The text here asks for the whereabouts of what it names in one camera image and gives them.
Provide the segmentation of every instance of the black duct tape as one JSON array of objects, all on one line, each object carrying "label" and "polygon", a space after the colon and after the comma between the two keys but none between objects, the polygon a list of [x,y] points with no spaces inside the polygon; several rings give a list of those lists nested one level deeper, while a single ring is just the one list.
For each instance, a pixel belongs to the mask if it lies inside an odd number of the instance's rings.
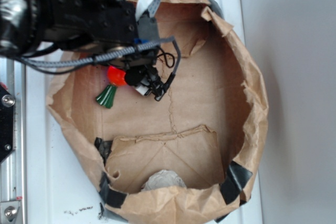
[{"label": "black duct tape", "polygon": [[103,158],[104,165],[106,164],[106,160],[111,153],[112,142],[113,141],[104,141],[103,139],[96,137],[95,147]]},{"label": "black duct tape", "polygon": [[121,208],[124,203],[127,194],[115,191],[109,187],[110,181],[106,175],[103,173],[100,181],[100,192],[99,195],[102,200],[111,207]]},{"label": "black duct tape", "polygon": [[[124,203],[127,194],[121,193],[119,191],[112,190],[109,187],[109,179],[106,173],[102,174],[101,181],[100,181],[100,192],[99,195],[101,199],[104,201],[105,204],[108,204],[114,208],[121,208],[122,204]],[[126,219],[122,218],[120,215],[117,215],[114,212],[111,212],[107,209],[101,209],[102,214],[110,219],[128,222]]]},{"label": "black duct tape", "polygon": [[217,1],[215,1],[215,0],[209,0],[209,1],[210,1],[210,5],[209,5],[210,9],[215,14],[217,14],[219,17],[221,17],[222,19],[224,19],[224,15],[223,15],[222,9],[219,6],[219,4],[217,3]]},{"label": "black duct tape", "polygon": [[245,169],[241,165],[232,161],[226,171],[226,178],[221,184],[221,193],[225,203],[229,205],[239,196],[253,173]]},{"label": "black duct tape", "polygon": [[[245,203],[246,203],[246,201],[241,200],[241,201],[240,201],[240,206],[244,205]],[[222,220],[224,220],[228,215],[229,215],[229,214],[224,215],[224,216],[222,216],[222,217],[220,217],[220,218],[218,218],[218,219],[215,219],[215,222],[216,222],[216,223],[220,223],[220,222],[221,222]]]}]

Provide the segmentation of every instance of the gray wall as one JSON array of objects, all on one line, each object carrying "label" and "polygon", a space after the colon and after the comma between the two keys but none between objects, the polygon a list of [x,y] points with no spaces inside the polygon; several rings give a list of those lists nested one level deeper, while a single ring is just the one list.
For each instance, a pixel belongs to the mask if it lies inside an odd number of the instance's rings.
[{"label": "gray wall", "polygon": [[241,0],[269,96],[264,224],[336,223],[336,0]]}]

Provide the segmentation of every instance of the red ball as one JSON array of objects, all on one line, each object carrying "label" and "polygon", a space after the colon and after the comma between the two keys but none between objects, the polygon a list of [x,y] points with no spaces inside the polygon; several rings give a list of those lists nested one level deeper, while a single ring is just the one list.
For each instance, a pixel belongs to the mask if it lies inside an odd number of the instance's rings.
[{"label": "red ball", "polygon": [[109,70],[107,71],[107,78],[109,78],[111,84],[119,87],[127,84],[125,82],[125,74],[126,74],[125,71],[110,66]]}]

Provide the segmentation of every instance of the white tag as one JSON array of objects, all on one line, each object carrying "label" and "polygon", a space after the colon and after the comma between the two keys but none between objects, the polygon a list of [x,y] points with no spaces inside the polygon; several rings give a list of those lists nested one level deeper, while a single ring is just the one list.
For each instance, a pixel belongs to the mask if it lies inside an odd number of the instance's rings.
[{"label": "white tag", "polygon": [[148,10],[149,16],[154,17],[156,11],[159,9],[161,0],[139,0],[136,5],[135,18],[139,21],[141,15]]}]

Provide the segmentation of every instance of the red object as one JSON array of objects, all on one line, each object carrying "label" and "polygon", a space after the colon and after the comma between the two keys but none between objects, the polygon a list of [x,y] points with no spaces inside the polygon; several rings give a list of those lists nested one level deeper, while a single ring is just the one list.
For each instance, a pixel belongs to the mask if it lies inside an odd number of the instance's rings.
[{"label": "red object", "polygon": [[8,90],[8,87],[7,87],[6,84],[4,84],[3,82],[0,82],[0,85],[1,85],[5,90]]},{"label": "red object", "polygon": [[107,71],[107,78],[109,78],[112,85],[119,87],[127,84],[125,82],[125,74],[125,71],[111,66]]}]

